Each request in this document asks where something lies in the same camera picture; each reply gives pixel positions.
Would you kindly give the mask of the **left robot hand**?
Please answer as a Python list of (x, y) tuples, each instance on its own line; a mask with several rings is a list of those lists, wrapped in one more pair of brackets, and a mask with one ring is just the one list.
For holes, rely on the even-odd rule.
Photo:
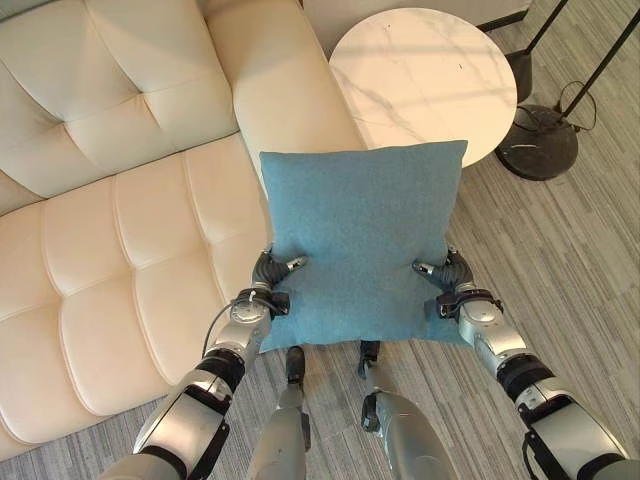
[(292, 272), (305, 266), (307, 260), (306, 256), (299, 256), (288, 261), (279, 261), (270, 251), (262, 251), (254, 265), (251, 284), (258, 288), (273, 289)]

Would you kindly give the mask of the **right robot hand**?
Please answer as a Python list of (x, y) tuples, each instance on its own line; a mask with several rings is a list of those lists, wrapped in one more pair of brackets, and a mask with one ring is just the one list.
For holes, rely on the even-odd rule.
[(461, 292), (475, 288), (474, 276), (466, 259), (452, 245), (442, 265), (414, 260), (412, 269), (443, 292)]

